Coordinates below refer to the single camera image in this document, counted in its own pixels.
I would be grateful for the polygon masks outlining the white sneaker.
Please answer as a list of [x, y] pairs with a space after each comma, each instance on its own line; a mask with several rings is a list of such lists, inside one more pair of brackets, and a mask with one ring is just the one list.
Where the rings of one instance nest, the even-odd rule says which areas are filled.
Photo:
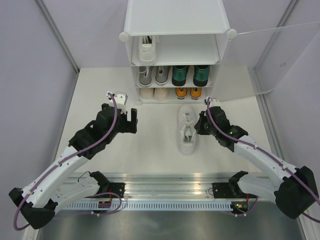
[[156, 46], [159, 37], [155, 35], [139, 36], [138, 56], [139, 61], [144, 66], [152, 66], [156, 62]]
[[191, 155], [196, 146], [197, 116], [190, 105], [183, 105], [177, 114], [178, 146], [183, 155]]

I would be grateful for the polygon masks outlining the orange canvas sneaker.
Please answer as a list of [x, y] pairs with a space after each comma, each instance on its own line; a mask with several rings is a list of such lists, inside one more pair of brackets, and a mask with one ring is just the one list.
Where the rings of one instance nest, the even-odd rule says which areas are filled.
[[188, 89], [185, 87], [176, 87], [175, 88], [175, 95], [176, 98], [179, 100], [183, 100], [187, 97]]
[[192, 87], [190, 88], [190, 98], [192, 100], [198, 100], [202, 96], [202, 88], [201, 87]]

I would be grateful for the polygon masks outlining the beige lace sneaker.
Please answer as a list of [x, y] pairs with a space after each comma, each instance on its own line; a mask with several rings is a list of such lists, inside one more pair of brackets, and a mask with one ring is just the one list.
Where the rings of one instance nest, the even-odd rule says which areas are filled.
[[141, 88], [139, 90], [139, 96], [142, 99], [152, 99], [154, 97], [155, 89], [151, 87]]
[[169, 96], [169, 90], [167, 88], [155, 88], [154, 99], [156, 101], [165, 101]]

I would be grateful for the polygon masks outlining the green heeled shoe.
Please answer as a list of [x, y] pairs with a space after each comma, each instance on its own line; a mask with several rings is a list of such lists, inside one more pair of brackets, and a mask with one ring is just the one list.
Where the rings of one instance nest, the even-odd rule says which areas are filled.
[[209, 65], [195, 65], [193, 74], [193, 84], [197, 87], [205, 87], [210, 74]]
[[172, 84], [177, 87], [184, 86], [189, 71], [188, 65], [174, 65], [172, 67]]

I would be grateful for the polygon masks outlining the grey canvas sneaker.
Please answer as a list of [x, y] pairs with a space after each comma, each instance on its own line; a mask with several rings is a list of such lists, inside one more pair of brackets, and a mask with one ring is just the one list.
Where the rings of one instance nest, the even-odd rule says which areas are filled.
[[149, 87], [152, 83], [152, 66], [139, 66], [138, 67], [139, 74], [139, 85], [141, 87]]
[[167, 83], [170, 68], [169, 65], [156, 67], [155, 82], [157, 85], [163, 86]]

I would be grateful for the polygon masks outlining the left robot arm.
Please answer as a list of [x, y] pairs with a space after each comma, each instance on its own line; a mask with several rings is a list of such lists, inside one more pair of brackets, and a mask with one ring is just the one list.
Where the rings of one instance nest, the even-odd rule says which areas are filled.
[[123, 194], [112, 192], [110, 181], [100, 171], [90, 172], [86, 179], [69, 187], [62, 184], [79, 167], [103, 151], [118, 133], [137, 132], [137, 109], [131, 109], [130, 114], [131, 120], [128, 120], [127, 113], [118, 106], [102, 104], [96, 119], [75, 133], [60, 157], [36, 180], [24, 188], [13, 188], [8, 195], [17, 207], [14, 229], [23, 229], [17, 226], [19, 215], [37, 230], [47, 225], [59, 211], [83, 198], [122, 199]]

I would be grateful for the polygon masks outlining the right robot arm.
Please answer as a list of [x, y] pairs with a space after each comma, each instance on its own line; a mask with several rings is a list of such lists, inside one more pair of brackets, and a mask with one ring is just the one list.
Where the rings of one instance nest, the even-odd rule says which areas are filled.
[[246, 130], [230, 124], [220, 106], [201, 111], [194, 128], [198, 135], [214, 136], [222, 147], [245, 158], [266, 175], [266, 178], [258, 178], [250, 176], [247, 171], [237, 172], [226, 184], [232, 197], [260, 197], [276, 204], [291, 219], [303, 215], [319, 222], [306, 213], [314, 203], [320, 202], [311, 169], [306, 166], [298, 168], [259, 146]]

